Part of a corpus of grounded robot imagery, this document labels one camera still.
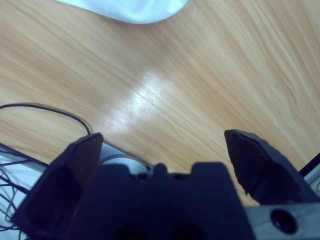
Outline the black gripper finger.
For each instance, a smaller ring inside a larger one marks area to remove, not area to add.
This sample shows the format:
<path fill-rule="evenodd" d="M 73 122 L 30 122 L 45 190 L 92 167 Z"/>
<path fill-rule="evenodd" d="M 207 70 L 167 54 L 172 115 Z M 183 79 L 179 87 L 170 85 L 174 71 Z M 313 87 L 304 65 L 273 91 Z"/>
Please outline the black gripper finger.
<path fill-rule="evenodd" d="M 46 168 L 15 211 L 12 221 L 33 240 L 62 240 L 100 161 L 103 135 L 70 143 Z"/>
<path fill-rule="evenodd" d="M 258 135 L 224 131 L 238 183 L 261 205 L 313 203 L 315 193 L 290 161 Z"/>

